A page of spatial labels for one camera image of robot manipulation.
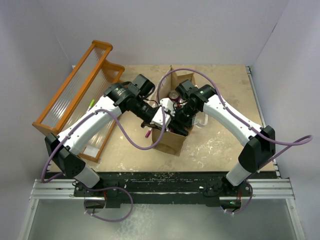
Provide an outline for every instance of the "wooden platform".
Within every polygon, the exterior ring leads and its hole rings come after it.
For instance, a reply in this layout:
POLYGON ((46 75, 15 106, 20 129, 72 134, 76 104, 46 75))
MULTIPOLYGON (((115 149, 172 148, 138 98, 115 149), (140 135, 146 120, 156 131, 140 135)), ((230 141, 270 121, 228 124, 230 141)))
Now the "wooden platform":
MULTIPOLYGON (((187 67, 203 72, 219 88, 226 101, 257 124, 262 124, 254 93, 244 65, 173 65, 174 69, 187 67)), ((127 65, 121 76, 122 81, 132 81, 138 74, 145 75, 153 83, 159 82, 169 70, 170 65, 127 65)), ((208 81, 195 75, 196 84, 201 87, 208 81)), ((147 128, 141 128, 141 119, 126 112, 120 122, 131 139, 146 147, 152 144, 151 137, 145 138, 147 128)), ((118 126, 101 154, 98 163, 88 162, 95 171, 229 171, 238 162, 243 147, 238 140, 218 121, 209 117, 207 126, 195 126, 184 142, 181 155, 174 156, 155 149, 139 150, 132 146, 118 126)), ((273 171, 270 163, 263 168, 273 171)))

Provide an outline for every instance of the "white backdrop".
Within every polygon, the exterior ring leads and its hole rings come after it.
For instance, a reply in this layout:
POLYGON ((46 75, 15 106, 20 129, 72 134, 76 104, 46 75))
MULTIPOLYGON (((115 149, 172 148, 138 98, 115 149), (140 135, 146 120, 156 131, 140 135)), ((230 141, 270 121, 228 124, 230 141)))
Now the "white backdrop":
POLYGON ((253 66, 253 82, 276 137, 314 139, 278 158, 290 177, 309 240, 320 236, 320 2, 291 0, 253 66))
POLYGON ((48 153, 32 126, 71 65, 36 0, 0 1, 0 239, 15 240, 48 153))
POLYGON ((39 0, 71 63, 92 40, 117 64, 254 63, 288 0, 39 0))

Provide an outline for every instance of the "red object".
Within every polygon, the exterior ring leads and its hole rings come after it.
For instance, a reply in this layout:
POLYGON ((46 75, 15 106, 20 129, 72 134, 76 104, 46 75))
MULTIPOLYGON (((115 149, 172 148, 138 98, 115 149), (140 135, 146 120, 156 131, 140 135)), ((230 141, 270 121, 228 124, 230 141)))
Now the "red object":
POLYGON ((150 134, 151 134, 151 130, 149 130, 149 131, 146 133, 145 137, 148 138, 148 137, 150 136, 150 134))
POLYGON ((180 99, 179 94, 175 90, 170 91, 168 94, 168 97, 172 102, 176 102, 176 103, 180 99))

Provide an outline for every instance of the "pen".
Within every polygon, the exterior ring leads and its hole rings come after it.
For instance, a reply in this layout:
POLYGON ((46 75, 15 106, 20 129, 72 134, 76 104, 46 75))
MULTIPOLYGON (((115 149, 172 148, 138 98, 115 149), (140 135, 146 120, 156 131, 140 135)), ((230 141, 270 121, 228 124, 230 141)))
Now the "pen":
POLYGON ((89 112, 89 110, 90 110, 94 105, 95 105, 95 100, 92 99, 92 101, 90 102, 90 105, 89 105, 88 110, 86 111, 86 113, 89 112))

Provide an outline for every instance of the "brown paper bag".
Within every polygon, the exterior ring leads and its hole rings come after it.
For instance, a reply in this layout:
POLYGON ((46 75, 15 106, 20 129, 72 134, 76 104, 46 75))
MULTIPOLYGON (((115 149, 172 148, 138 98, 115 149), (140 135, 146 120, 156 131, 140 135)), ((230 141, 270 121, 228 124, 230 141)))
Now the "brown paper bag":
MULTIPOLYGON (((176 72, 170 74, 163 82, 159 92, 159 99, 167 98, 170 91, 175 90, 176 87, 185 80, 190 80, 193 84, 196 84, 194 73, 188 73, 184 75, 177 75, 176 72)), ((160 130, 153 128, 151 131, 152 142, 155 143, 160 135, 160 130)), ((165 132, 161 141, 154 148, 171 155, 180 156, 184 141, 188 136, 182 136, 173 132, 165 132)))

